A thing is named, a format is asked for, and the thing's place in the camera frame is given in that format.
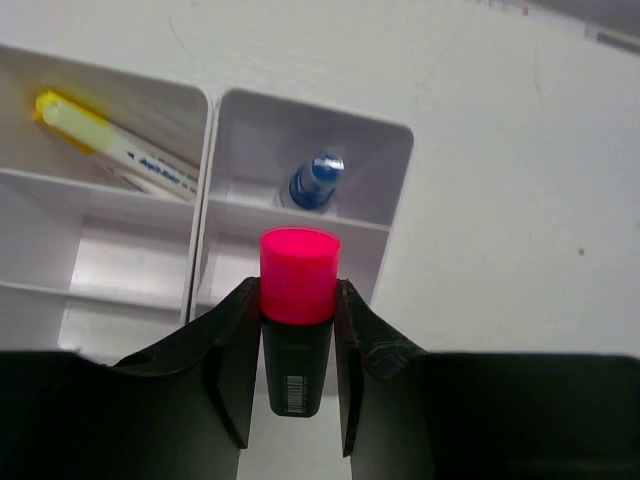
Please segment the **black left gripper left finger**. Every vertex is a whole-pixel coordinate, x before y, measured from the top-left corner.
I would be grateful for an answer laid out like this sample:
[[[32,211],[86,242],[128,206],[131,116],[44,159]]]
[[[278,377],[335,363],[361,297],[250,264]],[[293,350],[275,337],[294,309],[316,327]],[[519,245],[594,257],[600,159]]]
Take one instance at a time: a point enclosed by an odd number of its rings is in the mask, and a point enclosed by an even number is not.
[[[71,352],[1,356],[5,479],[233,479],[248,444],[259,281],[107,366]]]

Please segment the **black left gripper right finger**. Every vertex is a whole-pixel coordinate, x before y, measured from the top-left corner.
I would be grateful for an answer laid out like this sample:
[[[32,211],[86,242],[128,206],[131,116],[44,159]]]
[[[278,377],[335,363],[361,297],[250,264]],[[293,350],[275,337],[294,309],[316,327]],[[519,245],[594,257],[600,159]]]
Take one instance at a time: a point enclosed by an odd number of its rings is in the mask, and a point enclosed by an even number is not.
[[[639,362],[434,353],[336,289],[342,452],[355,479],[635,479]]]

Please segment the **black highlighter pink cap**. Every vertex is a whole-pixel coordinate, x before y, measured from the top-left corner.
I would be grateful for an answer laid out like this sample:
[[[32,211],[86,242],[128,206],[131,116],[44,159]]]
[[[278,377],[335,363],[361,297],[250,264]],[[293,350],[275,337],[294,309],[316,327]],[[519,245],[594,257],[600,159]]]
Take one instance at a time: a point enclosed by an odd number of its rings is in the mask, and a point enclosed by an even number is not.
[[[336,309],[341,242],[329,232],[279,227],[260,247],[260,309],[271,410],[310,418],[320,407]]]

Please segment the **clear spray bottle blue cap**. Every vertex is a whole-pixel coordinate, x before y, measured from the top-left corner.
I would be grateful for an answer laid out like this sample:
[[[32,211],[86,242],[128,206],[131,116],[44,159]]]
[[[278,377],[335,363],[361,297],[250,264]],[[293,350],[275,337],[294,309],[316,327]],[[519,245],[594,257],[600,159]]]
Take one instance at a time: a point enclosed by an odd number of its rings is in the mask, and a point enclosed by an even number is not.
[[[345,171],[341,155],[322,152],[303,162],[282,184],[275,195],[275,205],[308,212],[325,213],[334,200]]]

